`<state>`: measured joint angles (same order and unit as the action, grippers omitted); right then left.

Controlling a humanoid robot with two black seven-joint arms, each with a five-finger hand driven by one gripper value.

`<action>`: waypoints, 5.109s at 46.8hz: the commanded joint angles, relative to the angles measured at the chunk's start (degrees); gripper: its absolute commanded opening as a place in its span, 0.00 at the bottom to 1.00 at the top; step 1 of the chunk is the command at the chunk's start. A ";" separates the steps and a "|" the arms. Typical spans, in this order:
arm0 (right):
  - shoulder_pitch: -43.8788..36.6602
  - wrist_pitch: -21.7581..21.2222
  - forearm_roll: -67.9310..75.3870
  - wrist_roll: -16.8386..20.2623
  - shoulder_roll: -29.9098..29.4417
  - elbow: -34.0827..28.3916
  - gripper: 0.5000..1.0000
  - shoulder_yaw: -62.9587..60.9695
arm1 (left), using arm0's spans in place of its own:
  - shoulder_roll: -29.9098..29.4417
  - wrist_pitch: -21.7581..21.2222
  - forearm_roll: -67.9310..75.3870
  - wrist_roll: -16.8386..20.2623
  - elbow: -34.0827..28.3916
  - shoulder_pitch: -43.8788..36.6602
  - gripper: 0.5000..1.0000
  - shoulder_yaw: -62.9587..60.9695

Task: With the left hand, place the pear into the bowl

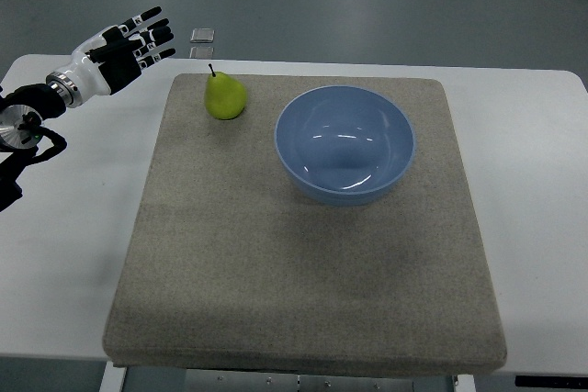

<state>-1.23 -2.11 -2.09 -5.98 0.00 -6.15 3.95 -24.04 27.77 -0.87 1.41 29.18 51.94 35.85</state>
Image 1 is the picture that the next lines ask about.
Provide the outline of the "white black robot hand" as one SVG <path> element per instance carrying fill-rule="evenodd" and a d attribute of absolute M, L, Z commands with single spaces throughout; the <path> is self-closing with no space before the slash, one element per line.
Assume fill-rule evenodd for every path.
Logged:
<path fill-rule="evenodd" d="M 94 96 L 114 95 L 137 80 L 143 71 L 175 54 L 169 20 L 155 6 L 120 24 L 99 31 L 80 44 L 71 62 L 57 73 L 65 78 L 68 107 Z"/>

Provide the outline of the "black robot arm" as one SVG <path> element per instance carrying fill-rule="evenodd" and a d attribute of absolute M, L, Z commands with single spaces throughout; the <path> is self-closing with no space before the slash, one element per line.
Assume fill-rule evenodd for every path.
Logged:
<path fill-rule="evenodd" d="M 42 126 L 45 119 L 62 115 L 66 106 L 73 100 L 72 92 L 63 84 L 50 80 L 47 84 L 31 84 L 19 87 L 1 99 L 1 111 L 15 106 L 28 106 L 17 126 L 18 132 L 25 132 L 31 139 L 47 138 L 51 141 L 49 149 L 39 154 L 37 146 L 17 149 L 2 146 L 9 156 L 1 162 L 1 210 L 4 211 L 23 196 L 17 179 L 24 170 L 34 164 L 46 162 L 61 154 L 67 147 L 66 139 L 57 132 Z"/>

